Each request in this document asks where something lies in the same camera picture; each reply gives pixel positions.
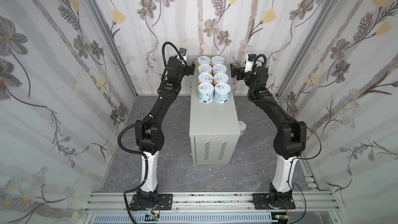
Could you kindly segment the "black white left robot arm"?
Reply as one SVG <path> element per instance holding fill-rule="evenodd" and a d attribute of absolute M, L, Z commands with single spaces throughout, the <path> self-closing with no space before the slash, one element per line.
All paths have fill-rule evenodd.
<path fill-rule="evenodd" d="M 158 204 L 158 159 L 165 142 L 162 122 L 182 88 L 183 78 L 193 75 L 195 69 L 196 64 L 194 62 L 188 65 L 186 61 L 181 61 L 176 56 L 170 57 L 157 90 L 158 99 L 145 117 L 145 122 L 135 127 L 139 151 L 146 155 L 142 160 L 142 181 L 144 184 L 137 190 L 136 194 L 142 207 L 153 208 Z"/>

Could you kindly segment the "yellow label can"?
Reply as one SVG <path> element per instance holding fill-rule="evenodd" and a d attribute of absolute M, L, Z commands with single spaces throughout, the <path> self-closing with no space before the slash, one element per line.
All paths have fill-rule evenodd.
<path fill-rule="evenodd" d="M 211 58 L 207 56 L 201 56 L 197 58 L 198 66 L 200 65 L 210 65 L 211 64 Z"/>

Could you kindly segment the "pink label can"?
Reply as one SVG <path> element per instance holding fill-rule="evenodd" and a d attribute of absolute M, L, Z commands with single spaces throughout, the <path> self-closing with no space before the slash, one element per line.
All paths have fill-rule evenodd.
<path fill-rule="evenodd" d="M 215 66 L 215 65 L 224 65 L 225 63 L 225 59 L 221 56 L 215 56 L 211 58 L 211 66 Z"/>

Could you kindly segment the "light blue can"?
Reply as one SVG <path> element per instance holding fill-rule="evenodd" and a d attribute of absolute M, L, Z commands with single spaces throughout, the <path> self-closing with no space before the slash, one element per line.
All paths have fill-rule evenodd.
<path fill-rule="evenodd" d="M 214 86 L 210 83 L 198 85 L 198 99 L 202 103 L 210 103 L 214 97 Z"/>
<path fill-rule="evenodd" d="M 227 83 L 218 83 L 214 88 L 214 100 L 217 103 L 226 103 L 229 100 L 231 86 Z"/>

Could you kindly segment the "orange label can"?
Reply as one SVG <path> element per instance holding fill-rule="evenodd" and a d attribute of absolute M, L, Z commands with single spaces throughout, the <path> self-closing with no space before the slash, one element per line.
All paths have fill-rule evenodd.
<path fill-rule="evenodd" d="M 214 77 L 212 74 L 210 73 L 202 73 L 198 76 L 198 83 L 203 84 L 203 83 L 209 83 L 209 84 L 213 84 L 214 81 Z"/>

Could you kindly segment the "brown label can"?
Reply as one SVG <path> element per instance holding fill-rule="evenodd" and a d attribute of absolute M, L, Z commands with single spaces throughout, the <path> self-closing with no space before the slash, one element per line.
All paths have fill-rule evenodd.
<path fill-rule="evenodd" d="M 226 73 L 227 67 L 223 64 L 216 64 L 212 67 L 212 74 L 216 75 L 217 73 Z"/>

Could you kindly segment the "green label can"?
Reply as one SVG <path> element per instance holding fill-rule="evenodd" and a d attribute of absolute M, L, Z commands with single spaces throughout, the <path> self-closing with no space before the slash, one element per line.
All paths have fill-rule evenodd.
<path fill-rule="evenodd" d="M 208 64 L 199 65 L 198 74 L 200 75 L 200 74 L 203 74 L 203 73 L 211 74 L 212 73 L 212 66 L 208 65 Z"/>

